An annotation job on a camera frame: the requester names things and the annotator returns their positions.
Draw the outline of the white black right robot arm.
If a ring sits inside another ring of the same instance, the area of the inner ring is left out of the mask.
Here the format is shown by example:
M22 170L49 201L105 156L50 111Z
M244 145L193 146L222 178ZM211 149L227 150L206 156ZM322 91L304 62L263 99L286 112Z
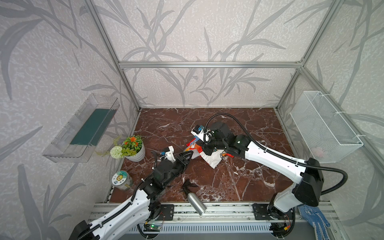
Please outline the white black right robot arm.
M212 124L209 130L197 125L191 132L202 141L202 149L207 156L215 150L223 150L231 156L271 168L293 182L272 197L267 212L273 219L284 216L299 205L319 205L324 177L317 160L293 158L258 144L249 136L236 136L222 122Z

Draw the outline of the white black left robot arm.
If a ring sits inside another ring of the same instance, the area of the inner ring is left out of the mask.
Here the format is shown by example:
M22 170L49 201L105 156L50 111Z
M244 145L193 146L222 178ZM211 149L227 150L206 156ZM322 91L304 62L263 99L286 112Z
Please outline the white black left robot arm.
M170 185L187 169L193 151L182 152L175 161L165 159L135 188L133 195L108 214L91 223L82 221L70 235L71 240L118 240L128 230L160 214L159 200Z

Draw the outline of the small potted flower plant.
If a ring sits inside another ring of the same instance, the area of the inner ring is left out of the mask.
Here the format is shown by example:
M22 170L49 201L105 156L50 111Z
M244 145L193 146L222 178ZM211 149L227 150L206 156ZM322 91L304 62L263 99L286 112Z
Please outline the small potted flower plant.
M142 136L132 135L121 142L122 136L114 139L114 146L109 150L109 154L114 159L125 158L137 163L145 158L146 150Z

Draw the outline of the silver spray bottle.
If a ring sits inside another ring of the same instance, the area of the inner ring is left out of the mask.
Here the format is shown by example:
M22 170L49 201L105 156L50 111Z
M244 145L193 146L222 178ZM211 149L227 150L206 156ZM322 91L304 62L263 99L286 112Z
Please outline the silver spray bottle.
M186 179L186 181L182 185L182 190L186 194L188 202L192 205L192 207L195 209L195 211L200 216L202 216L206 212L207 207L199 199L199 197L190 190L190 188L197 188L197 187L198 187L197 184L191 183L191 181L189 179Z

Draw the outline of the blue white work glove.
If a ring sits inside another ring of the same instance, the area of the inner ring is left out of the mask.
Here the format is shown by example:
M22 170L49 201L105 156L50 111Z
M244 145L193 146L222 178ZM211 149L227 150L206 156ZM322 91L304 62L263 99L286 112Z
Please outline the blue white work glove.
M314 228L317 240L330 240L328 229L331 225L319 207L300 205L298 210L301 217Z

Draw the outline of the clear plastic wall shelf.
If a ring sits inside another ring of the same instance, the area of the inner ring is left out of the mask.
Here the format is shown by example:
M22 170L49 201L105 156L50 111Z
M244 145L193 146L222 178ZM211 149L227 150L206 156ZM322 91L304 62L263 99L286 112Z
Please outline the clear plastic wall shelf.
M119 107L117 97L90 94L43 156L54 163L87 163Z

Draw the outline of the aluminium frame profile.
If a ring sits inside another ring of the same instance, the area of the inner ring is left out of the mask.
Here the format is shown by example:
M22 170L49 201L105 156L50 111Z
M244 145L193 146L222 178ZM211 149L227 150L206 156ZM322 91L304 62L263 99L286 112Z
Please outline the aluminium frame profile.
M137 108L274 107L320 91L364 145L339 163L384 167L383 1L86 1Z

